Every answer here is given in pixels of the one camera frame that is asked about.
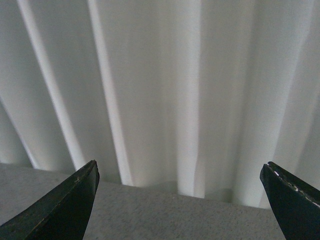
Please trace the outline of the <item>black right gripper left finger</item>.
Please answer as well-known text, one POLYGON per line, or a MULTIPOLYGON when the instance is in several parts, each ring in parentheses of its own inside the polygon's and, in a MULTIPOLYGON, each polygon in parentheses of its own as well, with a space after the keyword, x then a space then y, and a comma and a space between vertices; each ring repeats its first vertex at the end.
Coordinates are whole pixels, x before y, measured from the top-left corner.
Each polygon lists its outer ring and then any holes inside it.
POLYGON ((99 185, 91 160, 61 184, 0 227, 2 240, 81 240, 99 185))

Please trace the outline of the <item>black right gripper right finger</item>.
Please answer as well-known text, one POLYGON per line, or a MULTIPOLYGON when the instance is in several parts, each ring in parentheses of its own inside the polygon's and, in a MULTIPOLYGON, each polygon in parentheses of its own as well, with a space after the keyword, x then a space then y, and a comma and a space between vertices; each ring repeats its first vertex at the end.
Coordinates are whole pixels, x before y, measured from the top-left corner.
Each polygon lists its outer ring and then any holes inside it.
POLYGON ((274 162, 260 172, 273 214, 287 240, 320 238, 320 191, 274 162))

